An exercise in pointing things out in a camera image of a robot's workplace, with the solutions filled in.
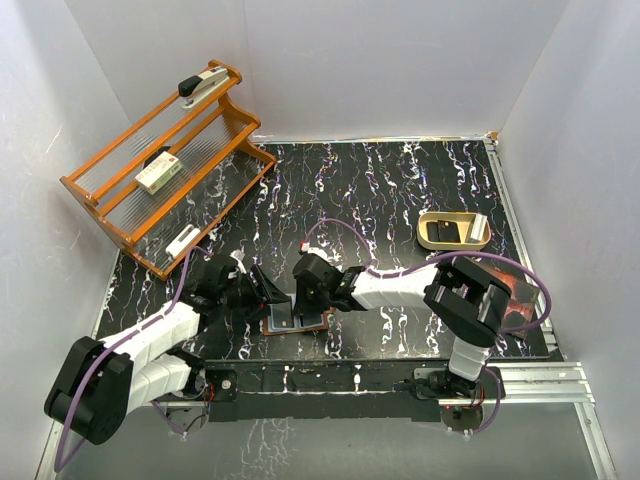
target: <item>black wire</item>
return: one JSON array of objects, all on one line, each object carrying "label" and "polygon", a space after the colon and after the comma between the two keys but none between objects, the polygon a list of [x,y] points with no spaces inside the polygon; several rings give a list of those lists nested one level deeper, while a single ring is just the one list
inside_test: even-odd
[{"label": "black wire", "polygon": [[201,418],[204,418],[204,417],[206,417],[206,415],[204,413],[202,415],[198,415],[196,418],[191,420],[191,423],[189,424],[189,426],[187,428],[184,429],[184,431],[189,433],[189,430],[191,430],[191,427],[193,427],[198,420],[200,420]]}]

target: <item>wooden shelf frame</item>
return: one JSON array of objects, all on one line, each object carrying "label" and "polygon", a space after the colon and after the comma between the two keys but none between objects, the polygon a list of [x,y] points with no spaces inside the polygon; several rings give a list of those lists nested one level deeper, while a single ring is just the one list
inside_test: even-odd
[{"label": "wooden shelf frame", "polygon": [[[102,230],[105,231],[109,238],[111,238],[111,240],[123,252],[133,257],[136,261],[153,271],[163,280],[166,280],[169,273],[182,261],[187,249],[185,249],[168,268],[162,269],[154,265],[148,258],[145,258],[144,255],[135,250],[135,246],[138,242],[140,242],[141,239],[151,231],[151,229],[165,218],[173,208],[176,208],[179,202],[200,182],[202,182],[208,174],[219,166],[223,160],[229,158],[230,155],[233,155],[235,151],[242,151],[257,159],[261,165],[259,173],[247,183],[244,189],[235,198],[226,204],[223,210],[209,225],[206,226],[206,228],[201,229],[199,236],[191,243],[191,245],[195,245],[202,240],[218,222],[222,220],[222,218],[229,212],[229,210],[231,210],[240,198],[242,198],[271,168],[273,168],[276,163],[276,159],[273,155],[259,149],[249,140],[251,133],[260,127],[260,120],[255,115],[235,105],[229,98],[229,90],[234,85],[237,85],[242,81],[240,72],[229,65],[215,60],[209,62],[208,68],[218,66],[224,67],[228,70],[229,79],[226,80],[218,90],[195,106],[192,110],[185,111],[182,118],[176,121],[166,132],[151,141],[151,143],[148,144],[140,153],[128,161],[126,165],[119,168],[115,175],[110,176],[110,178],[105,179],[104,181],[101,180],[101,185],[98,188],[92,189],[93,191],[87,191],[87,189],[83,188],[79,184],[79,180],[83,175],[90,173],[93,168],[96,168],[100,162],[108,162],[109,154],[114,152],[114,150],[121,146],[125,141],[132,138],[133,135],[136,135],[140,129],[149,124],[149,122],[158,115],[161,115],[162,112],[164,112],[169,106],[173,105],[174,102],[179,101],[177,92],[169,96],[164,102],[136,122],[131,128],[125,131],[116,140],[71,175],[60,178],[60,181],[67,190],[69,190],[74,198],[76,198],[89,215],[98,223],[98,225],[100,225]],[[216,102],[218,103],[218,106],[210,113],[207,113],[206,116],[200,118],[209,109],[213,108]],[[180,132],[190,128],[190,130],[188,130],[177,142],[171,145],[169,149],[169,153],[180,158],[180,150],[185,148],[189,142],[194,140],[208,126],[220,118],[228,125],[241,124],[242,127],[238,128],[239,131],[237,132],[233,131],[232,133],[235,134],[233,138],[217,153],[215,153],[215,155],[209,158],[206,163],[204,163],[184,182],[183,185],[179,186],[178,190],[165,200],[154,212],[152,212],[148,218],[145,218],[142,225],[135,228],[133,231],[125,232],[107,220],[109,213],[113,212],[118,205],[121,205],[122,202],[126,201],[126,199],[129,198],[130,195],[134,194],[134,192],[139,188],[137,183],[132,180],[131,177],[137,169],[142,168],[142,165],[149,159],[149,157],[154,155],[158,149],[165,146]],[[111,198],[108,198],[108,194],[111,192],[114,192],[114,194]]]}]

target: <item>metal frame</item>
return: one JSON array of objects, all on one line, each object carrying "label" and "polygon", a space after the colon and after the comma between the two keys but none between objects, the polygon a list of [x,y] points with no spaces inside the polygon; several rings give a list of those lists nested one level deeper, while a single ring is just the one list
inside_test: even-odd
[{"label": "metal frame", "polygon": [[[531,260],[527,252],[522,232],[518,224],[518,220],[511,203],[507,185],[502,174],[502,164],[498,157],[495,145],[488,135],[465,136],[465,137],[393,137],[393,138],[360,138],[340,140],[334,143],[347,142],[374,142],[374,141],[459,141],[469,140],[484,142],[487,155],[489,157],[491,170],[494,174],[500,198],[502,200],[507,221],[514,237],[515,246],[518,255],[523,264],[533,270]],[[269,143],[317,143],[313,142],[275,142]],[[537,305],[538,314],[544,307],[543,300],[540,299]],[[94,335],[98,330],[102,310],[98,314]],[[553,334],[553,326],[550,319],[547,319],[542,327],[545,341],[549,352],[557,349],[557,342]],[[607,445],[600,429],[600,424],[595,413],[595,402],[591,393],[591,388],[587,381],[582,365],[579,362],[492,362],[490,366],[499,367],[506,392],[503,403],[510,404],[528,404],[528,403],[573,403],[576,414],[580,422],[585,443],[591,456],[594,470],[599,479],[615,480],[617,475],[611,461],[611,456],[607,449]],[[366,395],[362,392],[340,392],[344,394]],[[459,404],[458,400],[442,400],[441,405]],[[495,400],[486,400],[486,404],[495,403]],[[201,402],[177,401],[163,402],[161,405],[167,407],[193,407],[200,408]],[[58,423],[53,424],[47,444],[43,452],[42,460],[36,480],[48,480],[55,478],[53,473],[53,460],[55,458],[55,450],[58,444],[58,438],[62,431],[62,426]]]}]

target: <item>black marble table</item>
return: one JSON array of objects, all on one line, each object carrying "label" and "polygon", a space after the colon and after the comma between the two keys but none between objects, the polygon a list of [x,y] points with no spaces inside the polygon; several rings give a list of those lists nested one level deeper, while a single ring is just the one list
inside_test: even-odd
[{"label": "black marble table", "polygon": [[[275,170],[201,246],[223,254],[242,249],[245,264],[259,264],[284,292],[295,292],[291,270],[299,258],[301,240],[325,217],[354,225],[369,242],[378,268],[411,266],[434,253],[416,240],[418,217],[429,210],[486,214],[493,237],[484,251],[518,259],[482,141],[269,144],[265,148],[278,159]],[[224,172],[222,180],[233,173]],[[211,201],[223,196],[213,195]],[[367,258],[353,234],[340,226],[323,225],[312,241],[336,265],[359,265]],[[201,268],[202,262],[195,259],[192,268]],[[98,338],[156,312],[173,296],[179,273],[176,269],[165,283],[120,256]],[[330,316],[328,331],[281,336],[264,336],[259,324],[250,325],[226,313],[220,312],[219,317],[183,346],[212,364],[438,360],[448,358],[454,338],[428,310],[409,308],[336,312]],[[494,352],[497,358],[549,355],[540,330],[530,332],[524,341],[503,338]]]}]

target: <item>tan tray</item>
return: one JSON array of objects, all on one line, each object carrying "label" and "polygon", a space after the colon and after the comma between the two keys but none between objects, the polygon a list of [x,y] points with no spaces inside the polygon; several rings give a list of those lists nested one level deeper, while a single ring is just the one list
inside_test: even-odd
[{"label": "tan tray", "polygon": [[418,243],[424,248],[429,250],[482,250],[489,240],[491,240],[491,229],[489,229],[489,222],[487,222],[484,234],[482,235],[482,242],[480,243],[449,243],[449,242],[430,242],[427,235],[427,222],[437,222],[438,220],[444,220],[447,222],[456,222],[458,224],[458,231],[460,233],[460,239],[467,238],[469,228],[475,219],[475,213],[469,212],[427,212],[420,215],[418,220]]}]

